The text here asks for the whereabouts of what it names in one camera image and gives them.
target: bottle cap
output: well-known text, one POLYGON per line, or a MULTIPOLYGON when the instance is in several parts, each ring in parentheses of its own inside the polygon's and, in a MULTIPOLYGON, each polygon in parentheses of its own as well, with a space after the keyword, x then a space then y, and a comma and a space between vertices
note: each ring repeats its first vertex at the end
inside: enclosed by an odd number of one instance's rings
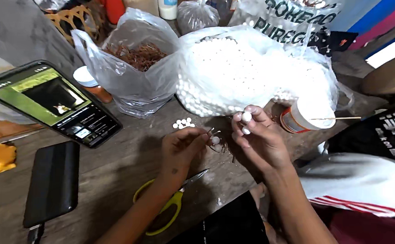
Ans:
POLYGON ((80 67, 74 71, 74 79, 82 86, 98 86, 98 82, 90 75, 87 66, 80 67))

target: plastic jar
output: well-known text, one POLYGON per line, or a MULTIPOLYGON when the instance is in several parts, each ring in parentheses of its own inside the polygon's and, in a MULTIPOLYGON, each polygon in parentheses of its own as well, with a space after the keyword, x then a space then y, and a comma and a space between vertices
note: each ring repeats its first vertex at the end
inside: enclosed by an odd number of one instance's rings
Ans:
POLYGON ((291 133, 329 129, 336 123, 334 111, 325 102, 313 98, 299 98, 280 115, 282 127, 291 133))
POLYGON ((176 19, 178 13, 178 0, 158 0, 160 17, 167 20, 176 19))
POLYGON ((87 66, 80 67, 74 71, 74 79, 80 83, 83 88, 95 95, 102 103, 109 103, 113 97, 90 75, 87 66))

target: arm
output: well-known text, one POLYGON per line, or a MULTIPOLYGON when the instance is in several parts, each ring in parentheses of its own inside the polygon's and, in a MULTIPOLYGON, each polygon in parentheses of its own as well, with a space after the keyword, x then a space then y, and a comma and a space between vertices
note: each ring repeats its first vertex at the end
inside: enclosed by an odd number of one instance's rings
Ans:
POLYGON ((232 120, 232 137, 262 172, 289 241, 337 243, 307 200, 277 125, 260 107, 249 105, 245 111, 252 114, 253 119, 246 125, 251 134, 242 133, 245 124, 241 122, 241 113, 237 113, 232 120))
POLYGON ((145 231, 187 177, 191 160, 206 152, 209 136, 202 128, 187 127, 164 137, 160 174, 148 190, 97 244, 131 244, 145 231))

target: black phone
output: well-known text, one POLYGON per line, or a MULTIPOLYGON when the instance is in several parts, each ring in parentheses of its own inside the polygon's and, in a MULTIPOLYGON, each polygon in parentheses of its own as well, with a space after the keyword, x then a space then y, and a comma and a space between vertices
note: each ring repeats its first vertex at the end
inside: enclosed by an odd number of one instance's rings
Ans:
POLYGON ((0 103, 88 148, 122 129, 101 103, 47 61, 0 74, 0 103))
POLYGON ((80 146, 73 141, 36 151, 23 226, 30 228, 71 212, 79 193, 80 146))

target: blue wall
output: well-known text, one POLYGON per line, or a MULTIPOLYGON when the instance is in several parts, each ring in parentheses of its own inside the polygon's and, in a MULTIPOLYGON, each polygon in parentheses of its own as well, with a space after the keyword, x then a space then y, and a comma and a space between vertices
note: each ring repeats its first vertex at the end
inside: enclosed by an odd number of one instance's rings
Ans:
POLYGON ((363 35, 394 11, 395 0, 381 0, 373 9, 371 9, 371 11, 364 15, 348 31, 358 32, 360 35, 363 35))
POLYGON ((345 0, 341 13, 330 23, 332 31, 348 31, 381 0, 345 0))

